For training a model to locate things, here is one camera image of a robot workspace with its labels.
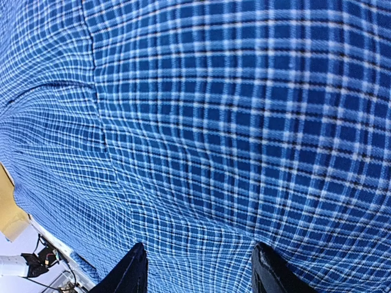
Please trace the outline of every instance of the cable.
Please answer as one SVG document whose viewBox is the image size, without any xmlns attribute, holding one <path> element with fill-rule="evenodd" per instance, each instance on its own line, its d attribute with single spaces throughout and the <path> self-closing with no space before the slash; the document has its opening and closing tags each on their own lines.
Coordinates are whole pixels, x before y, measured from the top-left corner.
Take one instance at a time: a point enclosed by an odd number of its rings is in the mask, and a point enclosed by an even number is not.
<svg viewBox="0 0 391 293">
<path fill-rule="evenodd" d="M 37 251 L 40 240 L 41 240 L 41 234 L 38 234 L 37 245 L 35 246 L 35 249 L 34 249 L 34 251 L 32 252 L 32 254 L 34 254 L 34 253 Z"/>
<path fill-rule="evenodd" d="M 75 272 L 71 269 L 71 266 L 69 265 L 68 261 L 65 260 L 65 259 L 63 259 L 63 260 L 64 260 L 64 262 L 67 264 L 67 266 L 68 266 L 68 268 L 69 268 L 69 271 L 72 273 L 73 278 L 75 279 L 75 282 L 72 284 L 72 287 L 69 288 L 69 289 L 65 289 L 65 290 L 64 290 L 64 289 L 61 289 L 61 288 L 51 287 L 51 286 L 48 286 L 48 285 L 39 283 L 39 282 L 37 282 L 37 281 L 34 281 L 34 280 L 32 280 L 32 279 L 30 279 L 30 278 L 28 278 L 28 277 L 22 277 L 22 278 L 24 278 L 24 279 L 26 279 L 26 280 L 29 280 L 30 282 L 33 282 L 33 283 L 35 283 L 35 284 L 37 284 L 37 285 L 41 285 L 41 286 L 43 286 L 43 287 L 45 287 L 45 288 L 47 288 L 47 289 L 56 290 L 56 291 L 58 291 L 58 292 L 60 292 L 60 293 L 64 293 L 64 292 L 67 292 L 67 291 L 72 291 L 72 290 L 74 290 L 74 288 L 75 288 L 76 285 L 78 284 L 77 279 L 76 279 L 76 275 L 75 275 Z"/>
<path fill-rule="evenodd" d="M 65 291 L 71 291 L 71 290 L 74 290 L 74 288 L 76 287 L 76 285 L 78 284 L 78 281 L 76 279 L 76 275 L 75 275 L 75 272 L 71 269 L 71 266 L 69 265 L 69 262 L 68 260 L 64 259 L 65 263 L 67 264 L 68 268 L 69 268 L 69 271 L 72 273 L 73 275 L 73 278 L 75 279 L 75 282 L 73 283 L 73 286 L 71 289 L 67 289 Z"/>
<path fill-rule="evenodd" d="M 42 241 L 42 237 L 41 237 L 40 242 L 41 242 L 41 244 L 42 244 L 43 246 L 47 246 L 47 243 L 44 243 L 44 242 Z"/>
<path fill-rule="evenodd" d="M 52 263 L 50 266 L 48 266 L 48 269 L 50 269 L 52 266 L 54 266 L 55 264 L 58 264 L 59 261 L 55 261 L 54 263 Z"/>
<path fill-rule="evenodd" d="M 45 287 L 45 288 L 47 288 L 47 289 L 53 289 L 53 290 L 56 290 L 56 291 L 59 291 L 60 293 L 62 293 L 61 289 L 59 289 L 59 288 L 55 288 L 55 287 L 51 287 L 51 286 L 48 286 L 48 285 L 39 283 L 39 282 L 34 281 L 34 280 L 32 280 L 32 279 L 30 279 L 30 278 L 28 278 L 28 277 L 22 277 L 22 278 L 23 278 L 23 279 L 26 279 L 26 280 L 29 280 L 30 282 L 33 282 L 33 283 L 35 283 L 35 284 L 37 284 L 37 285 L 41 285 L 41 286 L 43 286 L 43 287 Z"/>
</svg>

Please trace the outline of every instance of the plaid fabric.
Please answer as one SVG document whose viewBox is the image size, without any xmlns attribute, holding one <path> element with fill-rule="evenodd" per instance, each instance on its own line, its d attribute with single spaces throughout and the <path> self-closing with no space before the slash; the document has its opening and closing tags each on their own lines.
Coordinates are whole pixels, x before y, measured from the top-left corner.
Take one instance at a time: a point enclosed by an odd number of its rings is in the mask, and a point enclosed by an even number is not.
<svg viewBox="0 0 391 293">
<path fill-rule="evenodd" d="M 100 278 L 143 242 L 151 292 L 250 292 L 262 241 L 317 291 L 391 291 L 389 1 L 0 16 L 0 160 Z"/>
</svg>

